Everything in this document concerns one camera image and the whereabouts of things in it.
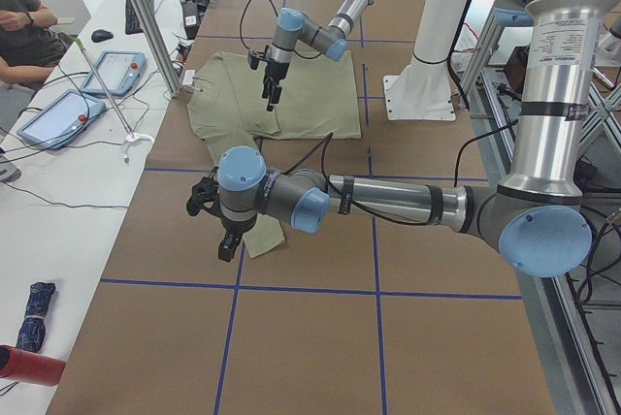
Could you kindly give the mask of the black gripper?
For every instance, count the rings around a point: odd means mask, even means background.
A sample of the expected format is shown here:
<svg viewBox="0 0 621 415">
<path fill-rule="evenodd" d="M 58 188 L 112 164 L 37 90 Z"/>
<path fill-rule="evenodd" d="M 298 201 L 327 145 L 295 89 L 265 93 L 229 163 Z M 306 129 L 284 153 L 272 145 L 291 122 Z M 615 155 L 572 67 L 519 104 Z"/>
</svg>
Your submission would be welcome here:
<svg viewBox="0 0 621 415">
<path fill-rule="evenodd" d="M 266 63 L 262 98 L 267 100 L 267 112 L 272 112 L 279 103 L 282 91 L 279 83 L 286 78 L 288 69 L 288 62 L 279 62 L 274 59 L 269 59 Z"/>
<path fill-rule="evenodd" d="M 249 232 L 255 226 L 256 215 L 253 214 L 245 220 L 233 220 L 221 215 L 220 222 L 225 229 L 225 235 L 218 246 L 217 257 L 222 261 L 232 261 L 244 233 Z"/>
</svg>

